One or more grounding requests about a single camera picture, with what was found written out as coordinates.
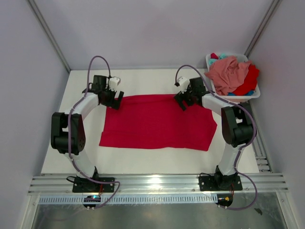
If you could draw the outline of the crimson red t shirt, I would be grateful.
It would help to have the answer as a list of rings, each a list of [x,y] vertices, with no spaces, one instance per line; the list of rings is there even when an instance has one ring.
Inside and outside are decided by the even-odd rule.
[[[217,129],[212,112],[199,105],[181,109],[172,94],[134,95],[118,110],[107,108],[100,146],[207,151]]]

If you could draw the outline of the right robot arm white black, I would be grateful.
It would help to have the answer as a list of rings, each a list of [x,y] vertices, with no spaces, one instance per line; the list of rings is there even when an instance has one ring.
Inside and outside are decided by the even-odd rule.
[[[201,77],[192,79],[180,77],[176,79],[175,86],[179,87],[180,91],[174,98],[182,110],[198,104],[221,117],[222,136],[225,140],[223,156],[213,175],[206,173],[199,175],[200,190],[242,190],[237,167],[244,148],[256,136],[250,105],[236,104],[211,94]]]

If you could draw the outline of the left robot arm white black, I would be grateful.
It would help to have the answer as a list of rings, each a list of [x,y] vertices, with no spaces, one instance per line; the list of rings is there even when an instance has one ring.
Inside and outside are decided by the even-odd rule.
[[[100,185],[113,186],[116,181],[100,181],[96,166],[84,151],[86,136],[83,121],[99,105],[118,110],[124,92],[118,92],[121,79],[114,76],[95,75],[81,98],[65,112],[55,112],[51,117],[51,147],[65,155],[77,171],[77,183],[90,192]]]

